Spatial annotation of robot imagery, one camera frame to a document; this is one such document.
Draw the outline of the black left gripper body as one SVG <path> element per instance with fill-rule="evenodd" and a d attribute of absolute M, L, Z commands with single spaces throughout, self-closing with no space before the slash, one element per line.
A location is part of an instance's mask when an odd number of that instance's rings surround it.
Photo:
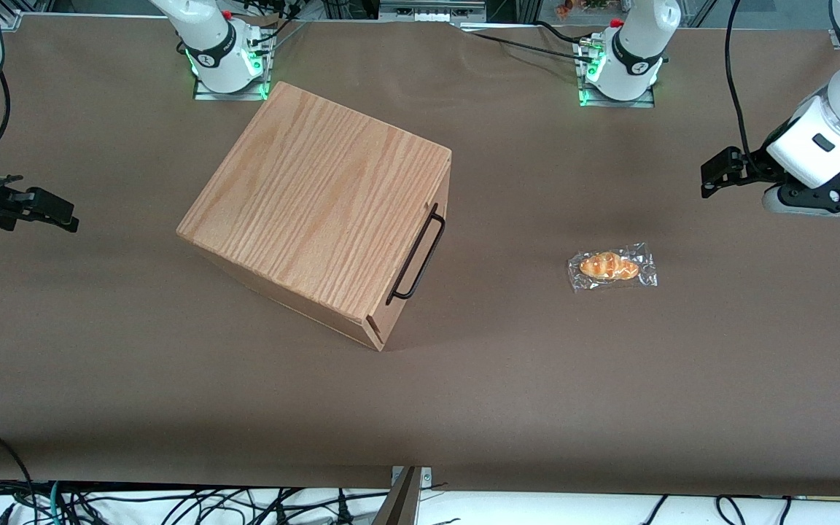
<path fill-rule="evenodd" d="M 767 152 L 766 147 L 745 152 L 743 160 L 743 184 L 784 184 L 790 178 L 789 173 Z"/>

